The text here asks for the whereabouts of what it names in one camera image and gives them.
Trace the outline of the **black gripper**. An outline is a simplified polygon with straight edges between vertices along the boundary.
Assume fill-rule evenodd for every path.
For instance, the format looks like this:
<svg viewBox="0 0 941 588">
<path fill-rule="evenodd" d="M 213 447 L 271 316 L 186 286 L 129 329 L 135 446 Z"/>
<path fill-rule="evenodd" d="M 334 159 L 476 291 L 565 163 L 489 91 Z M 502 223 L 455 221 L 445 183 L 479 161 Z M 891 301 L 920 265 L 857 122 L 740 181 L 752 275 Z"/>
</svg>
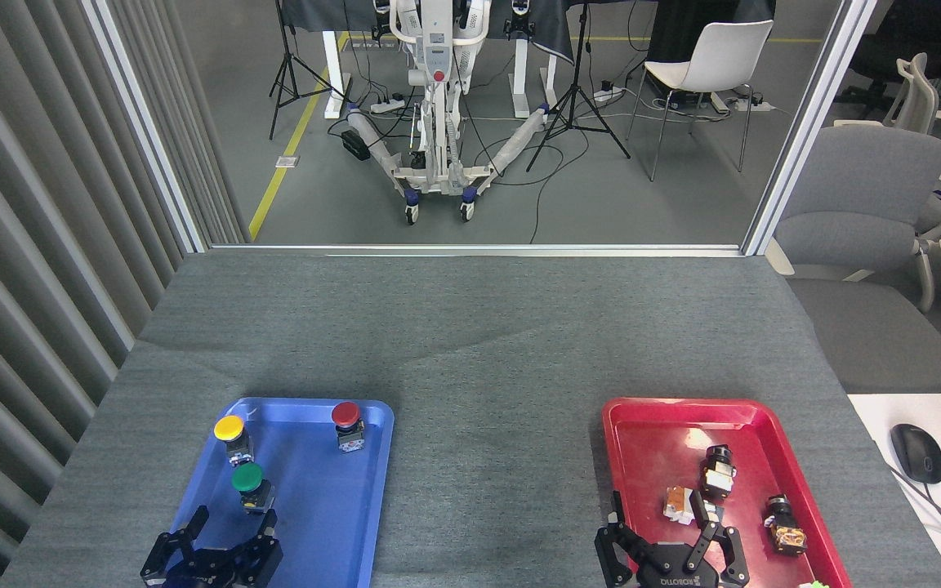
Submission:
<svg viewBox="0 0 941 588">
<path fill-rule="evenodd" d="M 617 587 L 631 580 L 631 570 L 616 556 L 618 545 L 628 559 L 637 564 L 640 587 L 717 587 L 722 583 L 746 586 L 750 581 L 742 534 L 734 526 L 724 526 L 706 514 L 696 514 L 701 535 L 695 542 L 695 567 L 686 567 L 693 547 L 685 543 L 651 544 L 625 524 L 620 492 L 613 492 L 613 510 L 608 522 L 596 533 L 596 552 L 606 587 Z M 710 544 L 720 544 L 725 568 L 722 572 L 705 560 Z"/>
<path fill-rule="evenodd" d="M 141 569 L 145 585 L 167 587 L 266 587 L 283 558 L 275 536 L 276 510 L 267 510 L 261 525 L 231 551 L 196 551 L 194 541 L 209 518 L 206 506 L 175 532 L 160 533 Z"/>
</svg>

